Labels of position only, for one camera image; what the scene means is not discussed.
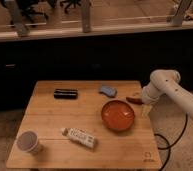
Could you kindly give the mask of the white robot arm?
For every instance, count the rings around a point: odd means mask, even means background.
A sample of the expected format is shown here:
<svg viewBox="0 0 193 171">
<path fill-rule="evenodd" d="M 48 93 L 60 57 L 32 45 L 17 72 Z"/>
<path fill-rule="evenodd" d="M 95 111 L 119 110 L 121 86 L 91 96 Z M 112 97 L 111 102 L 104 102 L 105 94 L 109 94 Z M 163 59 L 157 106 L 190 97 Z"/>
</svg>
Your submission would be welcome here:
<svg viewBox="0 0 193 171">
<path fill-rule="evenodd" d="M 150 74 L 150 82 L 142 89 L 142 102 L 154 104 L 162 94 L 166 94 L 193 120 L 193 94 L 179 85 L 180 79 L 176 70 L 154 70 Z"/>
</svg>

